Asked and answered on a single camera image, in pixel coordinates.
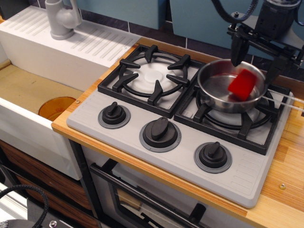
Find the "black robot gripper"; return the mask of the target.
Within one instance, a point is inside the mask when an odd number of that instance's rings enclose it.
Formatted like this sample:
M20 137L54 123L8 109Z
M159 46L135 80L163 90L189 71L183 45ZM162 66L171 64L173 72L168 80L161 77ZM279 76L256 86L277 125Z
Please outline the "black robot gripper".
M250 46L274 58L266 73L265 88L268 88L285 68L299 67L302 64L304 40L292 29L294 22L304 24L299 21L297 11L261 11L258 16L234 12L227 14L227 22L231 24L228 34L232 38L233 66L240 65Z

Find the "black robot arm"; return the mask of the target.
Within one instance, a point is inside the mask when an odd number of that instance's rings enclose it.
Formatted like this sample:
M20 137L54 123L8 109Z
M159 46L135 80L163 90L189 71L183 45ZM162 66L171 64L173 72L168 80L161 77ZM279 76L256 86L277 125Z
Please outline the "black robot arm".
M238 66L249 47L254 47L273 57L265 76L269 86L285 69L300 67L304 59L304 41L292 29L298 21L300 0L265 0L258 16L235 13L228 28L232 38L231 62Z

